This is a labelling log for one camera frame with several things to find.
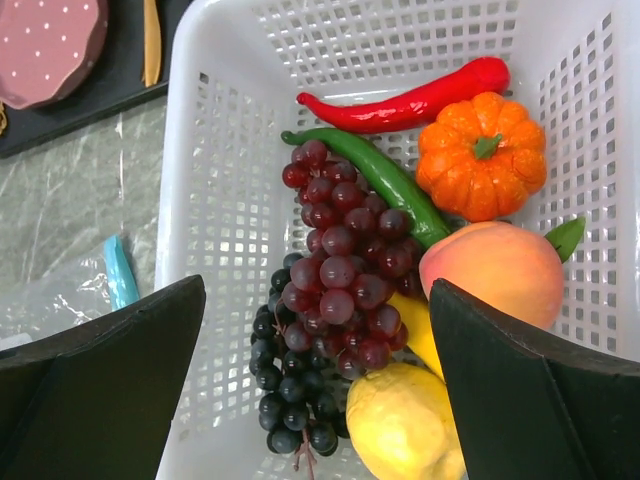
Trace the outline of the peach with green leaf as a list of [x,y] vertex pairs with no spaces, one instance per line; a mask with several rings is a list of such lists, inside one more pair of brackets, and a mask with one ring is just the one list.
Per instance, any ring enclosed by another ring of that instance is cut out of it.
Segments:
[[419,263],[424,293],[444,279],[497,310],[548,330],[564,292],[563,263],[581,241],[578,217],[541,235],[494,221],[467,225],[432,246]]

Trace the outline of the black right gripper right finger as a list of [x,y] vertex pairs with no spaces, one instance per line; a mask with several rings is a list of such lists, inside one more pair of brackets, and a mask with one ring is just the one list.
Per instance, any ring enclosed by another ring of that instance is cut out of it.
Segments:
[[639,365],[437,280],[429,306],[471,479],[636,479]]

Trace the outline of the dark purple grape bunch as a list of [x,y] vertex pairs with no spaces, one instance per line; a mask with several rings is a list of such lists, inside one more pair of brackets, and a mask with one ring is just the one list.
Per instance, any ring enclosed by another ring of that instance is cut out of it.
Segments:
[[327,358],[311,351],[297,313],[283,300],[291,271],[305,257],[289,254],[271,276],[268,302],[259,307],[250,336],[250,373],[263,391],[258,422],[268,449],[280,455],[333,455],[346,438],[345,415],[323,373]]

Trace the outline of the red grape bunch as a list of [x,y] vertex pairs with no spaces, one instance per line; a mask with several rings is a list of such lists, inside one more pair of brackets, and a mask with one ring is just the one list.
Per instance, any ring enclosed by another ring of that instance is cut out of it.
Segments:
[[348,160],[312,139],[294,149],[283,171],[309,227],[308,255],[289,260],[276,315],[284,342],[314,351],[316,363],[337,363],[355,379],[386,367],[408,342],[408,328],[391,305],[396,293],[419,293],[421,246],[408,216],[390,207]]

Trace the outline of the clear zip top bag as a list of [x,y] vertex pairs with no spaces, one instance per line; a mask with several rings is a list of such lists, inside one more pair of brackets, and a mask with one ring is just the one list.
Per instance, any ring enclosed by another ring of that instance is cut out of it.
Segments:
[[104,244],[153,289],[166,103],[1,163],[1,335],[38,340],[111,310]]

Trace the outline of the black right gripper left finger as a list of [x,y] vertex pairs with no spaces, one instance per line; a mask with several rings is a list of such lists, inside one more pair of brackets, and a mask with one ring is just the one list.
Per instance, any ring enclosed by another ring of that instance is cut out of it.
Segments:
[[2,351],[2,478],[155,478],[205,302],[193,275]]

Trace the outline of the yellow lemon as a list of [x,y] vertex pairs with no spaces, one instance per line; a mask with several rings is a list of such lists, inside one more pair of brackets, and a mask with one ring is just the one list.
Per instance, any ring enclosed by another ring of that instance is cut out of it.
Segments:
[[347,428],[378,479],[460,479],[466,473],[448,392],[424,368],[392,363],[355,380]]

